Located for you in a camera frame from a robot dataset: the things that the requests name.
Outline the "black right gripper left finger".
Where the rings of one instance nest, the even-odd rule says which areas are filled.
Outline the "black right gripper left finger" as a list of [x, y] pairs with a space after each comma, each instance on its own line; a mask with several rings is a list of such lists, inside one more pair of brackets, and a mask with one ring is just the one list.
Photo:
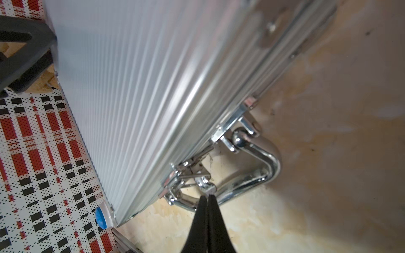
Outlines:
[[208, 248], [208, 200], [201, 196], [181, 253], [206, 253]]

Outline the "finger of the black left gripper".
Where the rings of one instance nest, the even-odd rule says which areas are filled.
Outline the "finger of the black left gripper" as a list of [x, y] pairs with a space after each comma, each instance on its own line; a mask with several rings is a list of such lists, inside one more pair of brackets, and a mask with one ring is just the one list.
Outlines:
[[6, 89], [26, 91], [53, 63], [51, 46], [57, 41], [49, 26], [38, 20], [1, 16], [1, 42], [24, 43], [12, 56], [1, 53], [1, 98]]

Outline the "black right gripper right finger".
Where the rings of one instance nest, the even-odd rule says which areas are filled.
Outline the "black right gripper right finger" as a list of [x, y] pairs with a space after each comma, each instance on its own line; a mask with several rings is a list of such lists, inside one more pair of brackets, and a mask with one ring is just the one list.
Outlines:
[[208, 252], [236, 253], [214, 195], [208, 197]]

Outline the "silver aluminium poker case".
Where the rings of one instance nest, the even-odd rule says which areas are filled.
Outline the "silver aluminium poker case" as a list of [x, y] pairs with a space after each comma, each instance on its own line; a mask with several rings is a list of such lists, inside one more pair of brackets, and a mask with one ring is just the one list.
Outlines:
[[119, 227], [158, 198], [195, 211], [276, 178], [250, 114], [336, 1], [45, 1], [58, 81]]

